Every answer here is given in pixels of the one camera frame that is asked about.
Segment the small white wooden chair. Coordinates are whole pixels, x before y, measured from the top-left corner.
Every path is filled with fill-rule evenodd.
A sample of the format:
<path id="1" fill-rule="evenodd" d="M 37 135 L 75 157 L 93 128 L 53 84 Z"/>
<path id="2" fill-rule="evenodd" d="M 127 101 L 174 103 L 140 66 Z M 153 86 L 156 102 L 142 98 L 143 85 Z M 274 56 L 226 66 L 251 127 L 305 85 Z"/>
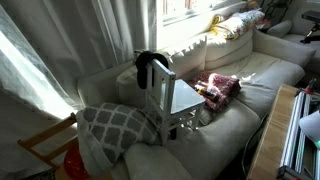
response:
<path id="1" fill-rule="evenodd" d="M 192 130 L 197 128 L 205 99 L 158 60 L 152 60 L 147 70 L 145 107 L 149 112 L 155 110 L 161 118 L 160 123 L 153 123 L 160 131 L 162 144 L 166 145 L 170 131 L 178 126 L 189 124 Z"/>

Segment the red ball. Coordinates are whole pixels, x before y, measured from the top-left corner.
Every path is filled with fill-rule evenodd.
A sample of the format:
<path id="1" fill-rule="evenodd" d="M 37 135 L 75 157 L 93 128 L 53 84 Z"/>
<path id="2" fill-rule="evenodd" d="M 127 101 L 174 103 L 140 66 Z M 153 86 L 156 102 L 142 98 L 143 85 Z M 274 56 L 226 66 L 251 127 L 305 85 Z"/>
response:
<path id="1" fill-rule="evenodd" d="M 72 180 L 88 180 L 89 174 L 87 173 L 84 163 L 82 161 L 79 146 L 71 147 L 64 157 L 65 172 Z"/>

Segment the white curtain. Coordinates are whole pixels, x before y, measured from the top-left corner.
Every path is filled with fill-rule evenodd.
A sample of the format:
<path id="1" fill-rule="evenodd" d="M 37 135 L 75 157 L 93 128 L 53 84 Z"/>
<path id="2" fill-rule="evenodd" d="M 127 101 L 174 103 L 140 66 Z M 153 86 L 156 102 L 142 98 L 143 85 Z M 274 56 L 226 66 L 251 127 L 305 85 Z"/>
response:
<path id="1" fill-rule="evenodd" d="M 155 46 L 157 0 L 0 0 L 1 88 L 58 118 L 83 107 L 77 80 Z"/>

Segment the wooden side table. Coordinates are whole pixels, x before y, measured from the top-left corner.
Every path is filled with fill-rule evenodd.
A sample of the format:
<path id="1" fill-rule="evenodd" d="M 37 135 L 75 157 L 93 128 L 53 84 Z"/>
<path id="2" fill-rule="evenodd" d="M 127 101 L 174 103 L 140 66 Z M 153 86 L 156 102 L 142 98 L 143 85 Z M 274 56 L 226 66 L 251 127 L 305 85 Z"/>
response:
<path id="1" fill-rule="evenodd" d="M 297 88 L 282 84 L 255 152 L 247 180 L 276 180 Z"/>

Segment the clear plastic bottle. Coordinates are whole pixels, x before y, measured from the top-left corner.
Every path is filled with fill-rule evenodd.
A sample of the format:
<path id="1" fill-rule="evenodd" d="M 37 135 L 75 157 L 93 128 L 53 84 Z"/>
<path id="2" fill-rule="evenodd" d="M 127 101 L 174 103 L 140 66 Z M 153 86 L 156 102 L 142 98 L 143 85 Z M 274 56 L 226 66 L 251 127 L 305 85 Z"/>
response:
<path id="1" fill-rule="evenodd" d="M 195 85 L 195 88 L 196 89 L 204 89 L 204 90 L 212 92 L 212 93 L 217 92 L 216 89 L 212 85 L 209 85 L 208 83 L 205 83 L 203 81 L 198 81 Z"/>

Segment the yellow black bottle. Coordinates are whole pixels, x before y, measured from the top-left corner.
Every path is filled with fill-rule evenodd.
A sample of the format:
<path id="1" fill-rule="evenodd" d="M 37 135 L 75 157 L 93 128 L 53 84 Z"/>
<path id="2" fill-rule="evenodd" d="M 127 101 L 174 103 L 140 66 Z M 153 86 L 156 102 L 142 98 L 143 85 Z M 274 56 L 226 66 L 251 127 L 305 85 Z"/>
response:
<path id="1" fill-rule="evenodd" d="M 201 95 L 203 95 L 204 97 L 208 98 L 209 100 L 213 101 L 213 102 L 217 102 L 218 101 L 218 96 L 215 95 L 214 93 L 211 93 L 209 91 L 207 91 L 206 89 L 202 88 L 202 89 L 198 89 L 197 92 Z"/>

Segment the white back cushion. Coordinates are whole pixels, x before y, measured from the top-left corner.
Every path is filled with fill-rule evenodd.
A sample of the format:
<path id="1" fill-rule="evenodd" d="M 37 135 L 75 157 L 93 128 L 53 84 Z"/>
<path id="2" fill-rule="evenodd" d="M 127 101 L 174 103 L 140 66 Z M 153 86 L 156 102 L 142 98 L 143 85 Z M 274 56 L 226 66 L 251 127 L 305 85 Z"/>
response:
<path id="1" fill-rule="evenodd" d="M 177 79 L 189 80 L 202 71 L 207 52 L 207 35 L 197 35 L 173 46 L 159 50 L 167 58 L 169 69 Z"/>

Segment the wooden folding chair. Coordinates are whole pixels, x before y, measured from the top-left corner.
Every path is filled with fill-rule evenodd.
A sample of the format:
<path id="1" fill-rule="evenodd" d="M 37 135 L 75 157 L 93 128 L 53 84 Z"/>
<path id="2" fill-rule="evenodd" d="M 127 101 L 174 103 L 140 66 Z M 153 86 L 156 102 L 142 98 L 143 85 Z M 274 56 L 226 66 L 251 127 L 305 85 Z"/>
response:
<path id="1" fill-rule="evenodd" d="M 43 153 L 40 150 L 36 149 L 36 146 L 49 142 L 58 134 L 61 134 L 64 130 L 70 128 L 77 122 L 76 115 L 71 113 L 64 120 L 55 123 L 51 127 L 41 131 L 29 138 L 19 139 L 17 144 L 22 148 L 30 152 L 32 155 L 43 161 L 45 164 L 49 165 L 53 169 L 58 169 L 60 164 L 55 162 L 55 159 L 66 152 L 69 148 L 78 144 L 78 138 L 76 135 L 73 137 L 64 140 L 53 150 L 50 150 L 47 153 Z"/>

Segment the black hat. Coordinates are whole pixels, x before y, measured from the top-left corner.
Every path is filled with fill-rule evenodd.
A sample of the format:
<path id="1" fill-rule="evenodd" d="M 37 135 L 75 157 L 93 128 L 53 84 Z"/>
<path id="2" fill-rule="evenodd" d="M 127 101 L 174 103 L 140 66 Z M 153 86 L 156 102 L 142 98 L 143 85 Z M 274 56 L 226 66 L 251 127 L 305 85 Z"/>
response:
<path id="1" fill-rule="evenodd" d="M 135 66 L 137 68 L 137 82 L 141 89 L 147 88 L 147 65 L 154 59 L 158 60 L 166 68 L 169 67 L 168 61 L 164 55 L 151 51 L 142 52 L 135 62 Z"/>

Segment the white sofa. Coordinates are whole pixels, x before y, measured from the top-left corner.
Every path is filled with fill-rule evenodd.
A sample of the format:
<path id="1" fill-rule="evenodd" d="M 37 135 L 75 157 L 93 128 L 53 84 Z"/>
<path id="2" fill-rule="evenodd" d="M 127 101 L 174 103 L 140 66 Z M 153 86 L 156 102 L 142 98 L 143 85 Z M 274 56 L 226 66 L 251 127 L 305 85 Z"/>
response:
<path id="1" fill-rule="evenodd" d="M 315 54 L 308 46 L 257 29 L 250 29 L 235 40 L 205 34 L 205 66 L 196 75 L 208 71 L 231 76 L 239 79 L 241 90 L 219 112 L 208 110 L 205 101 L 197 128 L 192 130 L 189 124 L 178 126 L 170 131 L 166 145 L 153 123 L 160 123 L 161 118 L 155 110 L 149 112 L 145 107 L 146 90 L 138 86 L 135 63 L 125 70 L 110 70 L 81 81 L 84 108 L 114 103 L 141 109 L 150 116 L 160 137 L 159 144 L 131 145 L 114 167 L 101 175 L 111 172 L 114 180 L 214 180 L 258 129 L 271 110 L 279 87 L 296 85 Z M 192 79 L 182 80 L 188 84 Z"/>

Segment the white lamp shade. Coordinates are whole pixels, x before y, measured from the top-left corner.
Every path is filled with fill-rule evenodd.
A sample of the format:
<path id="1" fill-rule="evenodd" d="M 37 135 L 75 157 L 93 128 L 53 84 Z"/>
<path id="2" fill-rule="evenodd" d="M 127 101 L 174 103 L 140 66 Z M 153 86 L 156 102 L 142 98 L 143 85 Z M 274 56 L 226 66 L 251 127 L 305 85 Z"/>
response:
<path id="1" fill-rule="evenodd" d="M 317 146 L 320 147 L 320 112 L 315 111 L 300 119 L 299 126 L 302 132 Z"/>

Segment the grey white patterned pillow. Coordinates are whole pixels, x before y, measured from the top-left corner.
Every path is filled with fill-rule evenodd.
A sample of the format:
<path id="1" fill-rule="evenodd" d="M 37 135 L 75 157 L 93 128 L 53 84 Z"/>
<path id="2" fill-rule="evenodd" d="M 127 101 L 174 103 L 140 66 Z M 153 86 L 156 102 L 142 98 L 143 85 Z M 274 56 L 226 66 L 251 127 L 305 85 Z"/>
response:
<path id="1" fill-rule="evenodd" d="M 159 144 L 160 137 L 150 116 L 122 104 L 98 103 L 76 113 L 79 151 L 89 175 L 111 169 L 137 142 Z"/>

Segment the red patterned blanket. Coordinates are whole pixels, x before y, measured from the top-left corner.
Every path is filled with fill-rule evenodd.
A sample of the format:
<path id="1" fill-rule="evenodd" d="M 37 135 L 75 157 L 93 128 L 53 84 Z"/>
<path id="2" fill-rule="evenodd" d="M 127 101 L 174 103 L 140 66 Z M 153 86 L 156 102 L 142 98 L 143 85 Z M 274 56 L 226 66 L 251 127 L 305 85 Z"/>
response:
<path id="1" fill-rule="evenodd" d="M 217 91 L 214 93 L 219 98 L 217 102 L 213 102 L 202 95 L 206 101 L 206 108 L 213 112 L 221 111 L 228 105 L 233 97 L 236 97 L 239 94 L 241 90 L 239 79 L 218 73 L 203 71 L 190 80 L 188 84 L 196 92 L 198 89 L 195 88 L 195 85 L 198 81 L 203 81 L 209 85 L 212 85 Z"/>

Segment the silver metal rails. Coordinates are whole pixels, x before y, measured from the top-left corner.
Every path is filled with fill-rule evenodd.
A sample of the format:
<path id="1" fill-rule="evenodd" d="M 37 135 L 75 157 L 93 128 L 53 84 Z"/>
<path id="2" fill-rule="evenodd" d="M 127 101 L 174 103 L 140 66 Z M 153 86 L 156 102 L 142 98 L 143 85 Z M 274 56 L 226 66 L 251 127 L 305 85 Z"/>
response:
<path id="1" fill-rule="evenodd" d="M 320 95 L 298 91 L 289 120 L 277 180 L 320 180 L 320 150 L 300 128 L 300 120 L 319 111 Z"/>

